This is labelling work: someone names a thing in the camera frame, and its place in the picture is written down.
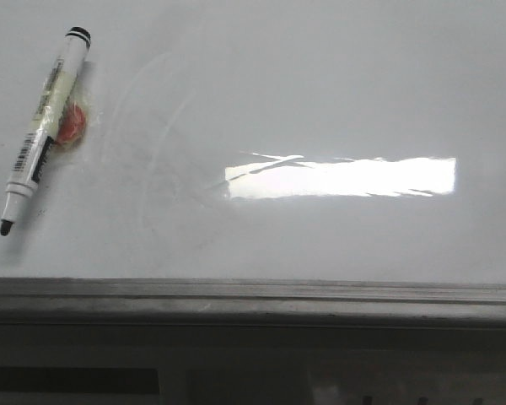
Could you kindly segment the white black whiteboard marker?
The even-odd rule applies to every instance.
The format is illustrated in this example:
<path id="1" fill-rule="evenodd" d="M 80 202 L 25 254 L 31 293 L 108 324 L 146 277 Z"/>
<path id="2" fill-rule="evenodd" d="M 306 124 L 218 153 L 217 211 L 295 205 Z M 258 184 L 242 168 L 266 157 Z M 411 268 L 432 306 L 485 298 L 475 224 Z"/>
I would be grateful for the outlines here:
<path id="1" fill-rule="evenodd" d="M 83 27 L 73 26 L 64 36 L 5 187 L 6 202 L 0 222 L 2 236 L 9 235 L 22 219 L 38 190 L 44 165 L 56 143 L 90 47 L 91 35 Z"/>

